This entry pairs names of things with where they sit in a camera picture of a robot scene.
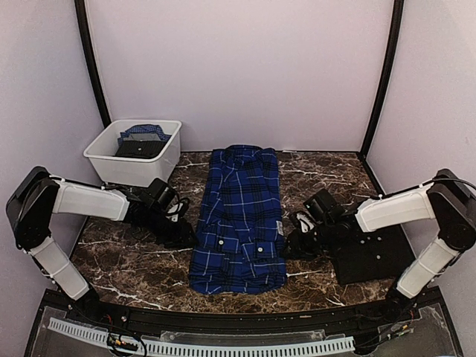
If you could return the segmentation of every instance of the folded shirt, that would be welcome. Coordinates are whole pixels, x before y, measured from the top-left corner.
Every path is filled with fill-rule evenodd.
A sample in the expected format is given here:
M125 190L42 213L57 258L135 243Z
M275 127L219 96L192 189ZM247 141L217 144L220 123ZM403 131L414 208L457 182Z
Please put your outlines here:
M258 294L286 282L276 153L246 145L212 152L190 261L204 294Z
M164 133L160 125L152 125L152 124L141 124L141 125L134 125L132 128L127 129L125 132L120 134L120 138L118 138L119 146L123 143L125 138L128 138L131 134L140 134L140 133L155 133L162 141L169 141L172 135L168 135Z

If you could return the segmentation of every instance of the marble tabletop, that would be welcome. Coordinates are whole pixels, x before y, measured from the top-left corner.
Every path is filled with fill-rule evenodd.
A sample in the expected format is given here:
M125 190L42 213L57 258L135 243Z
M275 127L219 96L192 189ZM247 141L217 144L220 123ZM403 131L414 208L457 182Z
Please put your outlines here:
M289 214L325 187L345 205L375 191L353 153L279 152L280 196L285 236L293 229ZM169 183L191 200L186 214L195 225L208 175L209 152L182 153ZM290 260L287 284L260 295L202 295L188 287L191 249L156 245L152 234L130 225L90 218L71 260L101 300L127 306L179 312L300 312L380 300L392 280L339 286L329 260Z

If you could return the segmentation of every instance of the laundry basket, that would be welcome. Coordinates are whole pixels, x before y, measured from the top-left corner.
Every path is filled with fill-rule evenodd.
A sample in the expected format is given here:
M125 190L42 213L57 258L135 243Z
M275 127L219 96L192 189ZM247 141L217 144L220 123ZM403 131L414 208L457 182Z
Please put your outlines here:
M155 158L115 157L121 132L134 125L160 125L165 134L172 135ZM147 187L155 178L169 179L180 159L181 122L175 120L125 119L115 120L84 150L99 177L104 182Z

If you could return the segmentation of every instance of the lavender wall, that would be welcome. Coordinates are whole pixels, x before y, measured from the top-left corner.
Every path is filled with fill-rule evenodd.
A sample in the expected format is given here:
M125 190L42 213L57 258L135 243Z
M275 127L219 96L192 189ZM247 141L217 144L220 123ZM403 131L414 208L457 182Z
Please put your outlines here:
M73 1L0 1L0 118L0 206L35 165L97 181L82 152L101 120ZM54 217L51 229L66 251L83 220ZM0 229L0 356L23 356L44 289L52 285L15 248L5 213Z
M390 87L369 161L387 192L442 167L476 183L476 2L406 1ZM437 232L406 226L417 252ZM476 248L437 280L466 352L476 356Z
M391 0L87 2L114 119L181 120L185 150L360 149Z

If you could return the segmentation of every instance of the white robotic arm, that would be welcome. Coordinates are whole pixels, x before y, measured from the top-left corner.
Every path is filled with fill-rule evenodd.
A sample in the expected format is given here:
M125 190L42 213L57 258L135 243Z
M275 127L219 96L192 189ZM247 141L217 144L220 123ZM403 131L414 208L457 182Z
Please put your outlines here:
M368 199L347 211L325 190L317 192L304 205L318 223L317 236L326 237L327 242L335 239L337 245L356 227L372 232L419 219L436 219L440 226L437 237L389 292L405 301L414 299L476 242L476 198L461 181L450 170L443 169L418 187Z
M159 243L192 246L193 229L179 218L188 208L186 199L179 202L176 211L172 208L173 213L166 211L175 196L176 191L159 179L147 189L108 190L52 176L44 167L35 167L9 199L7 216L17 247L31 255L67 296L78 301L88 292L95 292L53 239L48 227L51 214L74 213L129 222L149 228Z

